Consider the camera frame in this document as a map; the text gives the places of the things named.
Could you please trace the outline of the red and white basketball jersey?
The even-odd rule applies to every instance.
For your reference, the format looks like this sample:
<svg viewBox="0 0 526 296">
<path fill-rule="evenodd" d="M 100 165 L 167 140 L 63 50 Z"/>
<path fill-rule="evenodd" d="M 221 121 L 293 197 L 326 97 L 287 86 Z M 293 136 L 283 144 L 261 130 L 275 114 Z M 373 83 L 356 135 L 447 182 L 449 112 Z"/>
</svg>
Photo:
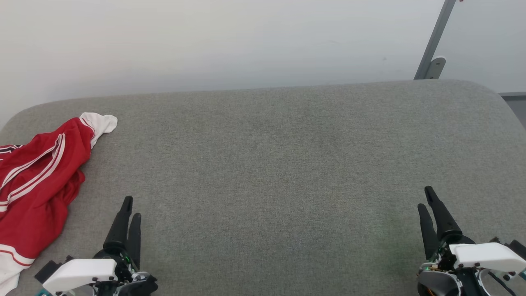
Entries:
<svg viewBox="0 0 526 296">
<path fill-rule="evenodd" d="M 25 145 L 0 146 L 0 296 L 60 236 L 85 180 L 80 168 L 117 122 L 85 112 Z"/>
</svg>

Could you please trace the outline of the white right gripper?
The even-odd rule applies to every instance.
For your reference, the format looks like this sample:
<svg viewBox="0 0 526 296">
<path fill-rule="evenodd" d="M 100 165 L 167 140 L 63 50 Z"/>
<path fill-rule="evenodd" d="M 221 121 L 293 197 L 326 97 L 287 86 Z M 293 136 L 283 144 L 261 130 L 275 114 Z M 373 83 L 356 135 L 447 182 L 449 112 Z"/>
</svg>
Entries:
<svg viewBox="0 0 526 296">
<path fill-rule="evenodd" d="M 420 229 L 427 261 L 417 273 L 419 296 L 491 296 L 483 279 L 490 277 L 510 296 L 518 294 L 508 282 L 521 278 L 526 281 L 526 260 L 499 243 L 468 244 L 440 242 L 449 236 L 461 237 L 462 230 L 453 219 L 433 187 L 424 188 L 434 222 L 424 204 L 418 204 Z"/>
</svg>

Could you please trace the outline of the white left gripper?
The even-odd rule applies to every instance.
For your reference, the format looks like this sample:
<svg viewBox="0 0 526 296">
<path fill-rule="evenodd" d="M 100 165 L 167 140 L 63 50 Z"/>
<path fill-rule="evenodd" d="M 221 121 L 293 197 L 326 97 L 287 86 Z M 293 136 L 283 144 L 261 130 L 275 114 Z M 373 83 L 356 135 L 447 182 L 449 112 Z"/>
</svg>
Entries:
<svg viewBox="0 0 526 296">
<path fill-rule="evenodd" d="M 156 277 L 140 271 L 141 214 L 129 225 L 133 197 L 126 196 L 92 259 L 73 259 L 42 284 L 41 296 L 152 296 Z"/>
</svg>

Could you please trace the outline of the grey metal post bracket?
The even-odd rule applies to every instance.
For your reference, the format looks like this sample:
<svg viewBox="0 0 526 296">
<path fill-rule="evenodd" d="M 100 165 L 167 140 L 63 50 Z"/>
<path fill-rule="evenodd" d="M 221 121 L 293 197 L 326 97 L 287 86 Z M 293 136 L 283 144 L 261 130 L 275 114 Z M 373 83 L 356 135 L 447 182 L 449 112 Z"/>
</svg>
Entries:
<svg viewBox="0 0 526 296">
<path fill-rule="evenodd" d="M 439 56 L 434 58 L 426 70 L 423 79 L 439 79 L 446 64 L 446 58 Z"/>
</svg>

